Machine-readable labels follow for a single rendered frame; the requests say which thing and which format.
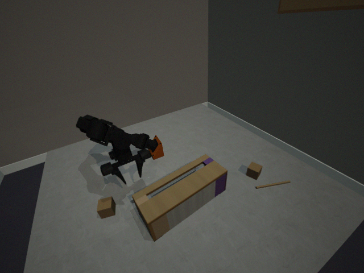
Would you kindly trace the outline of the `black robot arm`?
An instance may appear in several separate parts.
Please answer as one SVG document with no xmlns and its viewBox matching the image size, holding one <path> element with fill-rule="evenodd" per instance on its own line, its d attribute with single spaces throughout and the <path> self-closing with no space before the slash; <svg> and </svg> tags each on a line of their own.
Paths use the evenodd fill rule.
<svg viewBox="0 0 364 273">
<path fill-rule="evenodd" d="M 112 122 L 98 119 L 88 114 L 79 117 L 76 127 L 81 132 L 86 133 L 86 136 L 90 140 L 104 146 L 108 146 L 108 143 L 111 143 L 113 147 L 120 150 L 127 149 L 132 144 L 135 148 L 141 150 L 148 148 L 154 152 L 158 146 L 156 139 L 149 139 L 149 135 L 147 134 L 128 134 L 113 125 Z"/>
</svg>

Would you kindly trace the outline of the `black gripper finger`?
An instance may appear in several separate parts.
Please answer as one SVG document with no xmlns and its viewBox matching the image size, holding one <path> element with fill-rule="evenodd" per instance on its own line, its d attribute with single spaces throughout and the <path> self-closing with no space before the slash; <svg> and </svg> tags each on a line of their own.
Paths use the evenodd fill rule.
<svg viewBox="0 0 364 273">
<path fill-rule="evenodd" d="M 142 166 L 143 166 L 143 163 L 145 162 L 145 160 L 142 160 L 140 162 L 136 162 L 136 166 L 137 166 L 137 170 L 138 170 L 138 174 L 139 174 L 139 177 L 141 178 L 141 175 L 142 175 Z"/>
<path fill-rule="evenodd" d="M 115 173 L 111 173 L 112 175 L 117 175 L 125 184 L 127 184 L 126 183 L 126 180 L 123 178 L 123 176 L 122 176 L 122 174 L 121 174 L 121 172 L 120 172 L 120 170 L 119 170 L 119 168 L 118 168 L 118 171 L 117 172 L 115 172 Z"/>
</svg>

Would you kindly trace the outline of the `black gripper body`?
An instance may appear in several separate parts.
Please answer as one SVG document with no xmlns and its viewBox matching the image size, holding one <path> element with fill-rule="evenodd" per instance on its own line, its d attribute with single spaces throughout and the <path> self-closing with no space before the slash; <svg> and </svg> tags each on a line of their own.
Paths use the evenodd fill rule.
<svg viewBox="0 0 364 273">
<path fill-rule="evenodd" d="M 106 163 L 104 165 L 100 166 L 100 170 L 103 176 L 106 176 L 110 173 L 115 173 L 118 171 L 118 167 L 123 166 L 129 162 L 137 161 L 140 162 L 142 160 L 146 160 L 151 157 L 151 153 L 147 149 L 143 149 L 140 151 L 137 151 L 138 154 L 132 156 L 130 147 L 124 150 L 120 150 L 116 147 L 113 147 L 115 155 L 117 157 L 118 162 L 111 164 Z"/>
</svg>

